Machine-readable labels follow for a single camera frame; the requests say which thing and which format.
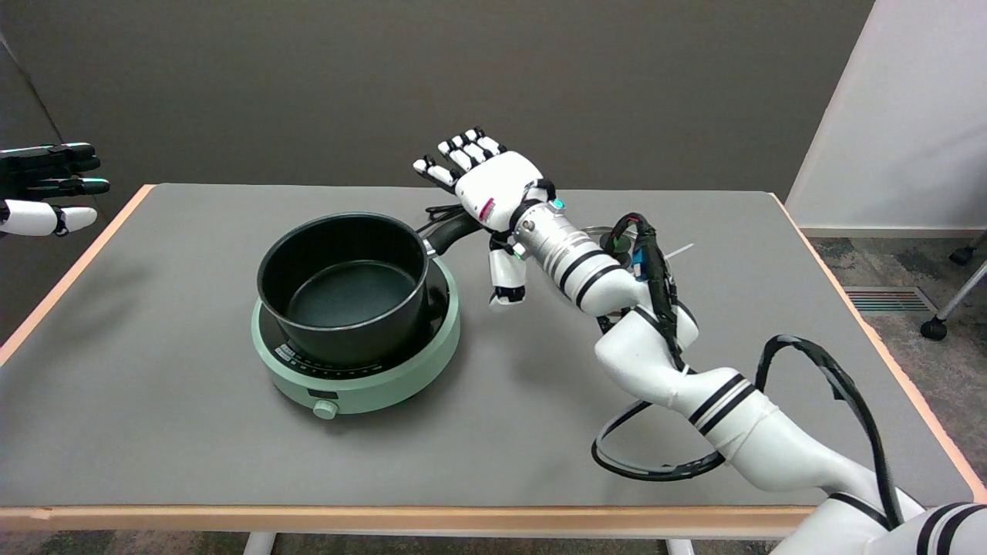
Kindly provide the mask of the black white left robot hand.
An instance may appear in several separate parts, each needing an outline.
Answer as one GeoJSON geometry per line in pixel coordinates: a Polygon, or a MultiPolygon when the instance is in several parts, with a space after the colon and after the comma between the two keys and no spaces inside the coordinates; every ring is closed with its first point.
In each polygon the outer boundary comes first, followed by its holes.
{"type": "Polygon", "coordinates": [[[99,166],[96,149],[88,142],[3,149],[1,235],[64,237],[94,224],[95,208],[50,200],[108,193],[108,180],[85,176],[99,166]]]}

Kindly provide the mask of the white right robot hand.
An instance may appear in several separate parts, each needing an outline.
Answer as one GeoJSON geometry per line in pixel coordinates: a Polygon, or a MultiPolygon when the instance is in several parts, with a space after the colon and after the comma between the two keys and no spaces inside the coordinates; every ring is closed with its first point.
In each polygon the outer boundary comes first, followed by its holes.
{"type": "Polygon", "coordinates": [[[493,292],[490,308],[503,311],[526,294],[526,264],[511,242],[514,212],[526,201],[546,203],[556,197],[543,173],[528,158],[473,127],[438,144],[447,168],[430,155],[413,162],[417,175],[457,197],[462,210],[489,233],[493,292]]]}

